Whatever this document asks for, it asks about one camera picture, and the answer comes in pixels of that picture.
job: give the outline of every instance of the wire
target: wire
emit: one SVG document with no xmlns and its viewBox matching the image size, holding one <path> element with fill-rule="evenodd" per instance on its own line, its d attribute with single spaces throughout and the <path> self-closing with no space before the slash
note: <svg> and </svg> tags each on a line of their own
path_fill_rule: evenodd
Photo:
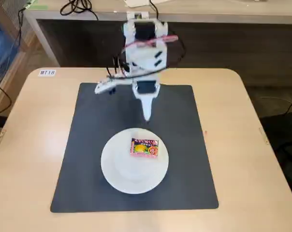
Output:
<svg viewBox="0 0 292 232">
<path fill-rule="evenodd" d="M 8 106 L 6 106 L 3 110 L 0 110 L 0 114 L 3 113 L 4 111 L 6 111 L 8 108 L 11 107 L 12 105 L 12 99 L 11 97 L 0 87 L 0 90 L 5 94 L 5 96 L 8 98 L 8 100 L 10 101 L 10 103 L 8 104 Z"/>
<path fill-rule="evenodd" d="M 260 97 L 260 99 L 277 99 L 277 100 L 282 100 L 282 101 L 285 101 L 285 102 L 289 102 L 292 104 L 292 101 L 290 100 L 287 100 L 287 99 L 283 99 L 283 98 L 277 98 L 277 97 Z"/>
<path fill-rule="evenodd" d="M 140 44 L 140 45 L 152 45 L 154 42 L 156 41 L 163 41 L 165 43 L 169 43 L 169 42 L 174 42 L 178 40 L 178 36 L 177 35 L 163 35 L 161 37 L 157 37 L 155 39 L 151 39 L 151 40 L 147 40 L 147 41 L 134 41 L 132 43 L 127 44 L 121 51 L 121 53 L 123 53 L 126 48 L 134 45 L 134 44 Z"/>
<path fill-rule="evenodd" d="M 64 13 L 63 11 L 68 7 L 71 7 L 71 10 Z M 97 20 L 99 20 L 98 16 L 96 13 L 93 12 L 92 10 L 92 3 L 90 0 L 69 0 L 67 4 L 65 4 L 61 9 L 60 9 L 60 14 L 63 16 L 70 15 L 72 13 L 83 13 L 83 12 L 91 12 L 94 14 Z"/>
<path fill-rule="evenodd" d="M 159 19 L 159 11 L 156 7 L 156 5 L 152 2 L 152 0 L 149 0 L 150 4 L 153 6 L 153 8 L 155 8 L 155 11 L 156 11 L 156 17 L 157 19 Z"/>
<path fill-rule="evenodd" d="M 112 75 L 111 75 L 111 72 L 109 71 L 109 69 L 108 69 L 108 67 L 106 66 L 106 70 L 107 70 L 107 72 L 108 72 L 108 75 L 111 77 Z"/>
<path fill-rule="evenodd" d="M 284 116 L 287 115 L 287 113 L 290 111 L 291 107 L 292 107 L 292 104 L 289 106 L 289 108 L 287 109 L 287 111 L 283 114 Z"/>
<path fill-rule="evenodd" d="M 175 31 L 173 31 L 171 29 L 171 27 L 169 28 L 170 32 L 172 32 L 173 35 L 176 35 Z M 181 40 L 180 37 L 178 37 L 178 42 L 180 43 L 181 47 L 182 47 L 182 50 L 183 50 L 183 53 L 182 55 L 177 59 L 176 62 L 173 62 L 173 63 L 170 63 L 169 65 L 167 65 L 165 68 L 162 68 L 162 69 L 159 69 L 159 70 L 156 70 L 156 71 L 153 71 L 153 72 L 148 72 L 148 73 L 144 73 L 144 74 L 140 74 L 140 75 L 133 75 L 133 76 L 125 76 L 125 77 L 114 77 L 114 76 L 110 76 L 110 79 L 118 79 L 118 80 L 127 80 L 127 79 L 134 79 L 134 78 L 138 78 L 138 77 L 144 77 L 144 76 L 149 76 L 149 75 L 153 75 L 153 74 L 156 74 L 156 73 L 160 73 L 162 72 L 163 70 L 166 70 L 168 68 L 170 68 L 171 66 L 174 66 L 174 65 L 177 65 L 186 55 L 187 53 L 187 50 L 186 50 L 186 47 L 185 47 L 185 44 L 184 42 Z"/>
</svg>

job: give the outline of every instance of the sticker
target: sticker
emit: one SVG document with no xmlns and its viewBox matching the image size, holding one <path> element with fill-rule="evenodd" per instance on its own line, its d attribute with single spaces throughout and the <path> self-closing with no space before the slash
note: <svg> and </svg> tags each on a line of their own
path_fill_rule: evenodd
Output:
<svg viewBox="0 0 292 232">
<path fill-rule="evenodd" d="M 136 157 L 157 158 L 158 140 L 132 139 L 131 155 Z"/>
<path fill-rule="evenodd" d="M 149 19 L 148 12 L 127 12 L 127 19 Z"/>
<path fill-rule="evenodd" d="M 34 5 L 34 6 L 31 6 L 30 7 L 30 10 L 41 10 L 41 11 L 43 11 L 43 10 L 48 10 L 48 6 L 46 6 L 46 5 Z"/>
<path fill-rule="evenodd" d="M 39 76 L 55 76 L 56 70 L 54 69 L 41 69 Z"/>
<path fill-rule="evenodd" d="M 39 0 L 32 0 L 26 8 L 31 10 L 48 10 L 47 5 L 39 5 Z"/>
</svg>

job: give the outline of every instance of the label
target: label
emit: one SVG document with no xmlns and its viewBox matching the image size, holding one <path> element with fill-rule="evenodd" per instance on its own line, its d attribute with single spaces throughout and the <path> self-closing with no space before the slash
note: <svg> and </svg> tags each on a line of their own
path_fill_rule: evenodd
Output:
<svg viewBox="0 0 292 232">
<path fill-rule="evenodd" d="M 41 69 L 39 76 L 55 76 L 56 70 L 54 69 Z"/>
<path fill-rule="evenodd" d="M 131 155 L 136 157 L 156 158 L 158 157 L 158 140 L 132 139 Z"/>
</svg>

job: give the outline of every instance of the cable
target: cable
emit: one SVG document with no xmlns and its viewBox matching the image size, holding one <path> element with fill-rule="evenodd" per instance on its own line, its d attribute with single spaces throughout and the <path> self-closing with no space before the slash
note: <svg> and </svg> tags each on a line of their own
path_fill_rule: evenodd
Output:
<svg viewBox="0 0 292 232">
<path fill-rule="evenodd" d="M 156 5 L 152 2 L 152 0 L 149 0 L 150 4 L 153 6 L 153 8 L 155 8 L 155 11 L 156 11 L 156 17 L 157 19 L 159 19 L 159 11 L 156 7 Z"/>
<path fill-rule="evenodd" d="M 5 94 L 5 96 L 8 98 L 8 100 L 10 101 L 9 105 L 6 106 L 3 110 L 0 110 L 0 114 L 3 113 L 4 111 L 6 111 L 8 108 L 11 107 L 12 105 L 12 99 L 11 97 L 0 87 L 0 90 Z"/>
<path fill-rule="evenodd" d="M 68 6 L 71 6 L 71 10 L 64 13 L 63 11 L 68 7 Z M 61 9 L 60 9 L 60 14 L 63 15 L 63 16 L 66 16 L 66 15 L 70 15 L 72 13 L 77 13 L 77 14 L 80 14 L 80 13 L 83 13 L 83 12 L 91 12 L 94 14 L 94 16 L 97 18 L 97 20 L 99 20 L 98 16 L 96 13 L 93 12 L 92 10 L 92 3 L 90 0 L 69 0 L 69 2 L 67 4 L 65 4 Z"/>
<path fill-rule="evenodd" d="M 107 72 L 108 72 L 108 75 L 111 77 L 112 75 L 111 75 L 111 72 L 109 71 L 109 69 L 108 69 L 108 67 L 106 66 L 106 70 L 107 70 Z"/>
<path fill-rule="evenodd" d="M 284 116 L 287 115 L 287 113 L 290 111 L 291 107 L 292 107 L 292 104 L 289 106 L 289 108 L 287 109 L 287 111 L 283 114 Z"/>
<path fill-rule="evenodd" d="M 176 33 L 175 33 L 171 28 L 170 28 L 170 31 L 173 33 L 173 35 L 176 35 Z M 181 45 L 181 47 L 182 47 L 182 49 L 183 49 L 183 53 L 182 53 L 182 55 L 177 59 L 176 62 L 170 63 L 170 64 L 167 65 L 165 68 L 162 68 L 162 69 L 159 69 L 159 70 L 156 70 L 156 71 L 153 71 L 153 72 L 144 73 L 144 74 L 141 74 L 141 75 L 125 76 L 125 77 L 113 77 L 113 76 L 110 76 L 110 79 L 127 80 L 127 79 L 134 79 L 134 78 L 138 78 L 138 77 L 149 76 L 149 75 L 153 75 L 153 74 L 156 74 L 156 73 L 160 73 L 160 72 L 162 72 L 163 70 L 166 70 L 166 69 L 168 69 L 168 68 L 171 67 L 171 66 L 177 65 L 177 64 L 183 59 L 183 57 L 185 57 L 185 55 L 186 55 L 186 53 L 187 53 L 187 50 L 186 50 L 185 44 L 184 44 L 184 42 L 181 40 L 180 37 L 178 37 L 178 42 L 180 43 L 180 45 Z"/>
<path fill-rule="evenodd" d="M 283 98 L 277 98 L 277 97 L 260 97 L 260 99 L 277 99 L 277 100 L 282 100 L 282 101 L 285 101 L 285 102 L 289 102 L 292 104 L 292 101 L 289 101 L 287 99 L 283 99 Z"/>
</svg>

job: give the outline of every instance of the black mat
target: black mat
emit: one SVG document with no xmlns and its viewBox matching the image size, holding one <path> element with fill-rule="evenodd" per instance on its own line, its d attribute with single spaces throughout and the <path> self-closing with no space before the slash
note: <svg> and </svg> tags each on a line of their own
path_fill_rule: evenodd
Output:
<svg viewBox="0 0 292 232">
<path fill-rule="evenodd" d="M 52 212 L 218 207 L 191 86 L 162 85 L 148 124 L 130 86 L 117 87 L 114 95 L 95 95 L 95 86 L 80 85 Z M 114 189 L 105 180 L 100 165 L 106 142 L 128 128 L 154 132 L 169 152 L 169 168 L 163 181 L 152 191 L 138 195 Z"/>
</svg>

